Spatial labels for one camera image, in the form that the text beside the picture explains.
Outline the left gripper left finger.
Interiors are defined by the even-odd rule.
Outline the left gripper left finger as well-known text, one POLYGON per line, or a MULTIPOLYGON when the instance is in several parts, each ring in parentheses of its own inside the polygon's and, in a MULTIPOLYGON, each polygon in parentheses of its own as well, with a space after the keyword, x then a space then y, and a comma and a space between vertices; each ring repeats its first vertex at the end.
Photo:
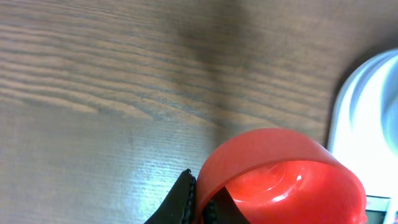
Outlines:
POLYGON ((195 191, 196 178, 186 169, 145 224, 190 224, 195 214, 195 191))

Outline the white digital kitchen scale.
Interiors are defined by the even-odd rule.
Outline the white digital kitchen scale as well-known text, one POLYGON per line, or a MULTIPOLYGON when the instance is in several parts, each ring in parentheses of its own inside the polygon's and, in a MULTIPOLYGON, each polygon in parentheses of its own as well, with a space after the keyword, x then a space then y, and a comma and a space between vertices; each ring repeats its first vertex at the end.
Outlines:
POLYGON ((365 61, 335 100, 328 150, 361 181, 368 223, 397 223, 397 152, 382 132, 382 88, 397 49, 365 61))

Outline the red plastic measuring scoop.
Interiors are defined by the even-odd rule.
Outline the red plastic measuring scoop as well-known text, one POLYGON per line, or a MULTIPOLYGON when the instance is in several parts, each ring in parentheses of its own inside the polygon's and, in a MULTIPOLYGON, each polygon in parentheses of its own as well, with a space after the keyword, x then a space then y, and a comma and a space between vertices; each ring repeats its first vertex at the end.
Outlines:
POLYGON ((249 223, 366 223, 360 180, 321 144, 290 129, 242 133, 205 161, 195 221, 225 189, 249 223))

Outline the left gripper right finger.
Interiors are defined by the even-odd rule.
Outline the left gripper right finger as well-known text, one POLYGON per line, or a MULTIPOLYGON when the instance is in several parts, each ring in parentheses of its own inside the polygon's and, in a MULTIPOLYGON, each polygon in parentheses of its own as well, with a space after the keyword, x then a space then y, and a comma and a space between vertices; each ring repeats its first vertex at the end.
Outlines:
POLYGON ((226 187, 220 189, 202 211, 204 224, 249 224, 226 187))

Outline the grey round bowl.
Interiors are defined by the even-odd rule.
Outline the grey round bowl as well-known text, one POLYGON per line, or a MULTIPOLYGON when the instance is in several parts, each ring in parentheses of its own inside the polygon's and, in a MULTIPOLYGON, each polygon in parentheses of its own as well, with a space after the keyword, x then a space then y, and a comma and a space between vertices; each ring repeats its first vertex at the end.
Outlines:
POLYGON ((387 68, 382 88, 382 132, 392 151, 397 152, 397 61, 387 68))

